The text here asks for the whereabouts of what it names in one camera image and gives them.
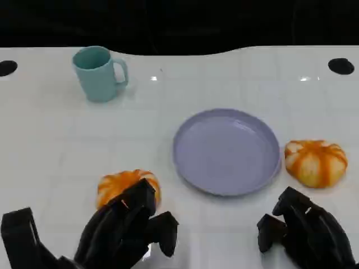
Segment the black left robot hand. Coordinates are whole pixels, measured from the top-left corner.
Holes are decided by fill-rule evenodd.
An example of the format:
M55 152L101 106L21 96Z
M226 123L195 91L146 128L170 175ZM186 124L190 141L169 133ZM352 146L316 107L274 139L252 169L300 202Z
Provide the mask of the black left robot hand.
M156 215L155 190L142 179L93 214L81 234L74 260L83 268L132 268L158 243L171 257L178 221L166 211Z

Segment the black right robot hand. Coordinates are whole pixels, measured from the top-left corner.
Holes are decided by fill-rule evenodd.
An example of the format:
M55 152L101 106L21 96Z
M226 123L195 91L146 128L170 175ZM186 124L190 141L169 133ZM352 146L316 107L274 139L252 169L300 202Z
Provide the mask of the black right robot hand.
M358 268L336 218L292 187L284 190L272 214L265 214L257 228L261 253L281 244L300 268Z

